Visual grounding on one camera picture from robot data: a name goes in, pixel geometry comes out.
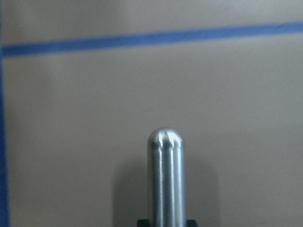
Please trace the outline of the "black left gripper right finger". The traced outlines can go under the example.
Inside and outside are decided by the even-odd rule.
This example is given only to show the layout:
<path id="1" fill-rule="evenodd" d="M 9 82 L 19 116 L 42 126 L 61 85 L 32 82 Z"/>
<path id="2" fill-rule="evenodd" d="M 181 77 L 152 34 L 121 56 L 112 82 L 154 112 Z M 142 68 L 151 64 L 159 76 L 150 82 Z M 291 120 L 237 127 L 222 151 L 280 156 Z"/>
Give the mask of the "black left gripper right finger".
<path id="1" fill-rule="evenodd" d="M 186 220 L 186 227 L 198 227 L 198 224 L 193 219 Z"/>

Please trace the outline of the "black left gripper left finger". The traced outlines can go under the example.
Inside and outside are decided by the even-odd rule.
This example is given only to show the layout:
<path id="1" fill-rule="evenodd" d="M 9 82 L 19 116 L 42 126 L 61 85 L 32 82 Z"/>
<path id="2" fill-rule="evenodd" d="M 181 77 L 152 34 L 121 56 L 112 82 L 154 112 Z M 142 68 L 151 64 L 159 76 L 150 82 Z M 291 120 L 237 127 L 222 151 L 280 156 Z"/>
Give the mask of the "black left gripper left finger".
<path id="1" fill-rule="evenodd" d="M 137 227 L 148 227 L 148 220 L 147 219 L 138 220 Z"/>

